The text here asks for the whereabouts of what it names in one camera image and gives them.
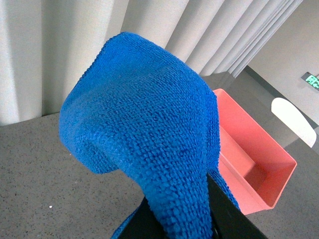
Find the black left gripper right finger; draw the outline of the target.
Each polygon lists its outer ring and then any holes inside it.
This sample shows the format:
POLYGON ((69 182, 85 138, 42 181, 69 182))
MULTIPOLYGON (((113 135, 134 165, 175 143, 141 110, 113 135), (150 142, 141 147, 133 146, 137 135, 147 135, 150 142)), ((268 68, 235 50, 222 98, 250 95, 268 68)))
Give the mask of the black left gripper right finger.
POLYGON ((238 209, 207 176, 214 239, 266 239, 267 237, 238 209))

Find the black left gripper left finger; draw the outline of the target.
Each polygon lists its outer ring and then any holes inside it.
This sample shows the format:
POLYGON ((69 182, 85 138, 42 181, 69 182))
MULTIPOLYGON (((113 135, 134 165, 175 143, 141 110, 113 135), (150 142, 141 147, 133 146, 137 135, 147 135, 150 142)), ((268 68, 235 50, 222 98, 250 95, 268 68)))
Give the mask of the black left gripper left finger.
POLYGON ((120 233, 121 239, 163 239, 164 229, 151 211, 146 197, 120 233))

